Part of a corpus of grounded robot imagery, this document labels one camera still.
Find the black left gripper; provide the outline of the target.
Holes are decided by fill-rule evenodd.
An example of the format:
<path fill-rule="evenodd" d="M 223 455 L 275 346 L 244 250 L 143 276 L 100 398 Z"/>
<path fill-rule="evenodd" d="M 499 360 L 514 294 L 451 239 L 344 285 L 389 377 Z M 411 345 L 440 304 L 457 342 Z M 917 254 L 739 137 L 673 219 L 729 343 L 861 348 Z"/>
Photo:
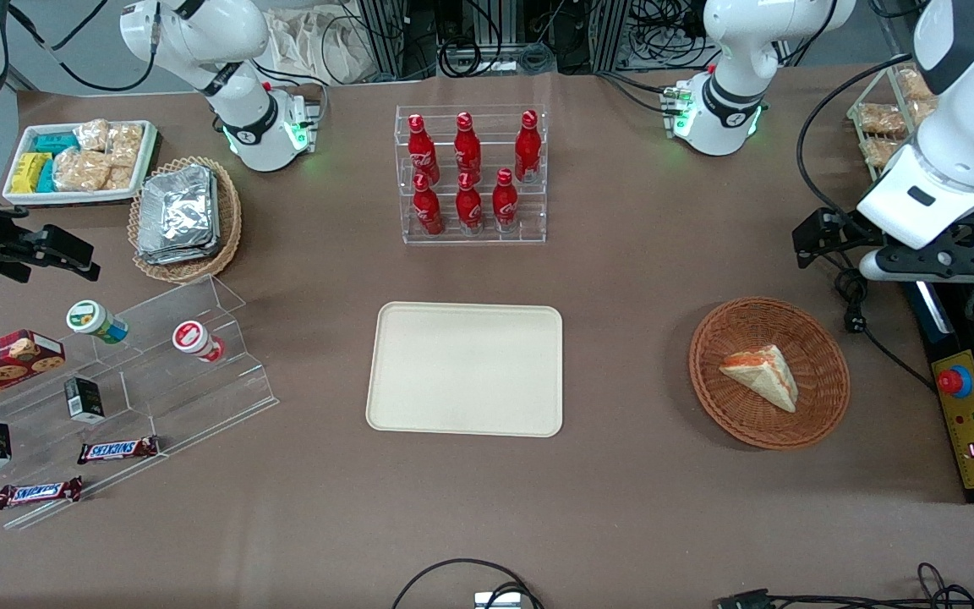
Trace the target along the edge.
<path fill-rule="evenodd" d="M 797 267 L 807 269 L 829 248 L 841 247 L 843 224 L 839 213 L 823 207 L 796 225 Z M 974 213 L 919 250 L 892 238 L 886 242 L 862 256 L 861 271 L 867 280 L 974 284 Z"/>

